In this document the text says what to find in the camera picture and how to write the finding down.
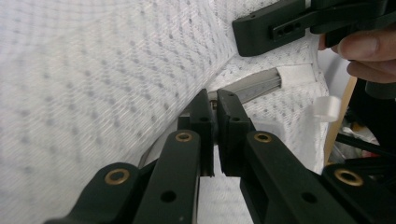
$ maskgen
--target human hand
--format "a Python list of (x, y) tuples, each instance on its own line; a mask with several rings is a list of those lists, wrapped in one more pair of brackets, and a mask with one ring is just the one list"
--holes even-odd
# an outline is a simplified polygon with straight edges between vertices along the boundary
[[(326, 49), (324, 35), (320, 37), (319, 49)], [(382, 30), (349, 35), (332, 51), (352, 61), (346, 70), (353, 77), (377, 83), (396, 82), (396, 23)]]

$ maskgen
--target brass insert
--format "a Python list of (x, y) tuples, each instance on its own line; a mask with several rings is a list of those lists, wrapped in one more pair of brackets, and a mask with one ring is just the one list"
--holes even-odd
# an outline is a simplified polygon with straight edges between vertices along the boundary
[(125, 169), (115, 169), (110, 172), (105, 177), (105, 182), (108, 185), (120, 185), (123, 182), (125, 182), (129, 178), (129, 171)]
[(254, 139), (263, 143), (269, 143), (272, 141), (272, 137), (266, 133), (256, 133), (254, 135)]
[(192, 135), (190, 133), (178, 133), (176, 135), (176, 140), (178, 142), (190, 142), (192, 140)]
[(363, 179), (359, 175), (347, 169), (337, 169), (334, 171), (334, 175), (341, 182), (350, 186), (359, 187), (363, 185)]

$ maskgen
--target screw hole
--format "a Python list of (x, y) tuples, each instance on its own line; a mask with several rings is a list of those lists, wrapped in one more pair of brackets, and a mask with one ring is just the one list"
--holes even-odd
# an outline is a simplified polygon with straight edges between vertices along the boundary
[(254, 138), (259, 142), (269, 143), (272, 141), (272, 137), (266, 133), (257, 133)]
[(309, 192), (302, 193), (301, 197), (304, 199), (304, 201), (306, 201), (308, 203), (317, 203), (318, 202), (317, 197), (315, 197), (315, 195), (313, 195), (312, 193), (309, 193)]
[(176, 135), (176, 140), (179, 142), (189, 142), (192, 139), (192, 135), (190, 133), (178, 133)]
[(168, 190), (161, 195), (161, 201), (171, 203), (176, 199), (176, 194), (172, 190)]
[(363, 185), (363, 179), (358, 174), (347, 169), (337, 169), (334, 171), (334, 175), (338, 180), (349, 186), (359, 187)]
[(115, 169), (107, 173), (105, 182), (108, 185), (120, 185), (129, 178), (129, 171), (125, 169)]
[(356, 181), (356, 177), (349, 173), (342, 173), (341, 176), (348, 181)]

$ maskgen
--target black plastic bracket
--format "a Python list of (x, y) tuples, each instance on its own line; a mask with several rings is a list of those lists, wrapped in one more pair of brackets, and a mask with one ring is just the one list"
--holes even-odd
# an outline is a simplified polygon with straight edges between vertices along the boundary
[(304, 37), (305, 29), (326, 34), (326, 46), (359, 30), (385, 27), (396, 21), (390, 0), (281, 0), (233, 21), (239, 54), (251, 57)]
[(215, 121), (206, 89), (201, 90), (189, 105), (190, 115), (179, 117), (177, 129), (188, 129), (201, 137), (201, 176), (214, 176), (213, 146)]

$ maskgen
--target perforated fabric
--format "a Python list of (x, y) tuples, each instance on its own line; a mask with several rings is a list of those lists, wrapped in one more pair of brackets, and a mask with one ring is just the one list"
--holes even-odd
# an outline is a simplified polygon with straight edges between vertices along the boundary
[[(259, 57), (237, 56), (231, 22), (274, 2), (1, 1), (1, 223), (66, 215), (97, 170), (116, 161), (137, 165), (201, 88), (281, 65), (315, 66), (312, 35)], [(256, 119), (283, 123), (288, 147), (320, 164), (323, 136), (312, 152), (296, 149), (304, 110), (327, 94), (314, 71), (313, 86), (245, 107)], [(200, 206), (201, 223), (251, 222), (246, 207), (235, 212), (243, 203), (230, 198), (235, 183), (203, 184), (200, 195), (212, 189), (217, 196)]]

